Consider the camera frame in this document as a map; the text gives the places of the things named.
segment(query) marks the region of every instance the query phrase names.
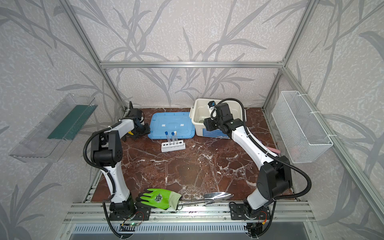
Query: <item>white test tube rack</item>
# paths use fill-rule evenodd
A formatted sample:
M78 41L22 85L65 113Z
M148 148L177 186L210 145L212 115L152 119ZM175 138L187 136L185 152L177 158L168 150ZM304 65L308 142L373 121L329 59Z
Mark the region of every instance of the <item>white test tube rack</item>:
M174 142L171 142L171 144L169 144L168 142L162 142L161 152L170 152L185 149L185 142L183 140L175 141L175 144L173 143Z

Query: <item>metal rail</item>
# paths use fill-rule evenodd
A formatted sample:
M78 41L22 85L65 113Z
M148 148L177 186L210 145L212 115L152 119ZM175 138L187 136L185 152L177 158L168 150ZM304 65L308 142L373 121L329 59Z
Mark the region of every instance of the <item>metal rail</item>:
M89 55L91 56L93 62L95 63L96 68L99 70L100 75L104 78L104 81L106 82L107 86L112 91L113 95L116 97L119 105L122 107L122 109L125 110L126 105L119 95L115 85L109 78L108 74L105 72L105 70L100 66L100 59L96 54L95 49L93 48L91 41L89 40L87 34L85 33L79 19L76 16L76 13L74 12L71 4L69 3L69 0L58 0L61 8L63 9L63 12L67 15L69 21L71 22L73 28L75 29L76 33L79 35L81 41L83 42L85 48L87 49Z
M296 77L292 74L289 69L282 68L282 73L287 78L288 82L294 88L294 90L299 91L300 94L306 94L303 87L298 83ZM355 185L360 189L361 194L367 201L368 205L372 208L372 211L376 214L381 223L384 225L383 198L376 190L376 188L372 185L368 177L364 174L363 170L359 167L353 156L349 153L348 149L345 147L341 139L338 136L335 136L335 131L328 124L323 115L319 112L319 109L313 103L311 98L309 98L308 95L303 95L303 98L315 112L316 117L319 119L320 124L324 127L324 130L327 132L327 134L331 135L330 138L333 142L332 149L336 154L337 158L340 160L341 165L343 165Z
M292 54L293 54L295 48L297 47L297 44L299 43L301 37L303 36L304 31L307 28L308 23L309 23L312 15L313 15L314 10L315 10L318 3L319 3L319 0L309 0L308 1L307 7L305 8L305 11L304 11L303 16L300 20L299 26L297 27L296 32L293 35L292 41L288 47L287 53L285 53L285 56L282 60L283 67L286 67L288 62L290 61ZM275 80L273 81L272 87L271 87L271 89L267 95L266 100L264 101L263 109L266 108L267 104L271 100L272 94L275 91L276 87L278 86L280 78L281 78L281 69L279 69L279 72L276 75Z
M152 223L171 222L254 222L255 220L231 220L229 202L208 206L196 205L183 207L175 212L172 209L152 209L149 221ZM314 222L316 221L308 202L278 201L274 222ZM73 204L63 223L106 223L101 203Z
M282 62L123 62L107 61L100 63L102 68L281 68Z

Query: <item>black cable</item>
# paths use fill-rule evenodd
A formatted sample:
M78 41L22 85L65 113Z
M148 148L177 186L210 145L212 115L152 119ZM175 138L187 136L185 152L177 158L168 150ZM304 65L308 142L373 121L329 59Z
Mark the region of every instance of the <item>black cable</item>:
M241 108L242 108L242 114L243 114L243 126L244 126L244 130L245 130L245 132L246 132L246 134L247 135L249 135L250 133L249 133L249 131L248 131L248 128L247 128L247 126L245 125L245 120L244 120L244 118L245 118L245 108L244 108L244 106L243 106L243 104L242 104L242 102L240 102L239 100L237 100L237 99L235 99L235 98L226 98L226 99L223 99L223 100L221 100L220 102L219 102L219 104L220 103L222 103L222 102L224 102L224 101L227 101L227 100L232 100L232 101L235 101L235 102L238 102L239 104L240 104L240 106L241 106ZM301 191L301 192L299 192L299 193L296 193L296 194L290 194L290 195L280 195L280 196L276 196L276 197L274 197L273 199L272 199L272 201L274 200L274 201L276 201L276 200L278 200L278 199L286 199L286 198L297 198L297 197L301 197L301 196L303 196L303 195L305 195L305 194L307 194L309 191L310 191L310 189L311 189L311 187L312 187L312 181L311 181L311 179L310 179L310 177L304 172L304 171L302 171L301 169L299 169L299 168L297 168L297 167L295 167L295 166L293 166L293 165L291 165L291 164L289 164L289 163L287 163L287 162L284 162L284 161L282 161L279 157L275 157L275 156L273 156L272 154L270 154L267 150L265 150L262 146L260 146L260 144L258 144L256 141L255 141L255 139L253 139L253 137L249 137L249 139L264 153L264 154L266 154L268 157L270 157L270 158L272 158L273 160L275 160L275 161L277 161L277 162L280 162L280 163L282 163L282 164L284 164L284 165L286 165L286 166L288 166L290 169L293 169L293 170L295 170L296 172L298 172L298 173L300 173L305 179L306 179L306 181L307 181L307 186L306 186L306 188L303 190L303 191Z
M215 119L217 118L217 113L216 113L216 117L214 117L214 111L216 110L216 108L214 107L214 109L212 110L211 112L211 119Z
M143 115L143 120L140 121L140 123L144 122L144 118L145 118L145 114L143 111L141 111L142 115Z
M116 232L116 230L113 228L111 221L108 218L108 212L107 212L107 207L105 206L105 201L103 201L103 209L104 209L105 218L107 219L108 226L113 232L113 234L116 235L116 237L118 237L119 239L128 239L128 238L122 238L122 235Z
M118 123L114 124L114 126L117 126L120 123L121 123L121 121L119 121ZM100 169L100 170L102 170L102 171L107 173L107 176L109 177L109 179L111 181L111 185L112 185L112 194L111 194L111 196L108 199L103 200L103 209L104 209L105 218L107 219L108 226L109 226L109 228L111 229L111 231L113 232L114 235L116 235L120 239L127 239L127 238L122 238L122 235L120 235L118 232L116 232L116 230L113 228L113 226L111 224L111 221L109 220L109 217L108 217L107 207L105 206L105 202L111 200L113 198L113 196L115 195L115 192L116 192L115 181L113 180L111 173L105 167L101 167L101 166L98 166L98 165L94 164L93 162L91 162L89 160L89 158L87 156L88 145L92 141L92 139L94 137L96 137L96 136L99 136L100 133L103 133L103 132L108 131L110 129L112 129L112 127L105 128L103 130L100 130L100 131L92 133L92 135L85 142L85 145L84 145L84 148L83 148L83 158L86 161L86 163L89 164L90 166L95 167L97 169Z

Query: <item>pink object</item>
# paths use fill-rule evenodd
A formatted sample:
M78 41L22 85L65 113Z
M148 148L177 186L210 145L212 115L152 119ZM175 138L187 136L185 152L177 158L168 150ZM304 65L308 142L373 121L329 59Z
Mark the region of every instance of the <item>pink object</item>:
M280 154L281 151L279 149L273 148L273 147L266 147L269 151L274 152L276 154Z

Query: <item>clear plastic shelf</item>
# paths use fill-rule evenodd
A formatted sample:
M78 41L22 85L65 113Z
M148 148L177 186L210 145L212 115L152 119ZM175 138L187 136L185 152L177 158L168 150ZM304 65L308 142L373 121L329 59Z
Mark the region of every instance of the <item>clear plastic shelf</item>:
M57 162L97 105L68 94L10 153L22 162Z

